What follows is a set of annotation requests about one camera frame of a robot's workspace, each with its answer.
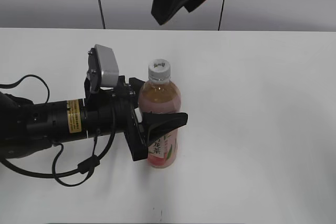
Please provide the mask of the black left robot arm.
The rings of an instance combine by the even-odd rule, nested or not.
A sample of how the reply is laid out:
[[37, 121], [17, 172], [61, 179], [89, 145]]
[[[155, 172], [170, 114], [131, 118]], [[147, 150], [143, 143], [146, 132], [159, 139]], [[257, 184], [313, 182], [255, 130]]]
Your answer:
[[120, 76], [111, 89], [90, 92], [85, 81], [83, 99], [34, 104], [1, 94], [1, 157], [22, 158], [65, 143], [94, 136], [123, 133], [134, 161], [146, 159], [149, 146], [187, 123], [186, 113], [143, 113], [137, 119], [143, 81]]

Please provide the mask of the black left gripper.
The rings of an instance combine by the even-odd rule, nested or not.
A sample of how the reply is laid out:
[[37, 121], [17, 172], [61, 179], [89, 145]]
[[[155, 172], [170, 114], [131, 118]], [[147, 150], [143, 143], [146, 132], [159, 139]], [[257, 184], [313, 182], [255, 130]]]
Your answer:
[[84, 123], [89, 136], [110, 136], [98, 159], [107, 154], [117, 133], [124, 134], [133, 161], [147, 159], [150, 145], [187, 124], [188, 114], [184, 112], [168, 114], [146, 112], [142, 113], [143, 134], [139, 129], [135, 109], [138, 108], [138, 98], [144, 84], [145, 81], [135, 77], [129, 78], [129, 82], [126, 83], [125, 76], [119, 76], [116, 87], [108, 90], [100, 88], [98, 93], [91, 93], [90, 82], [88, 78], [85, 79]]

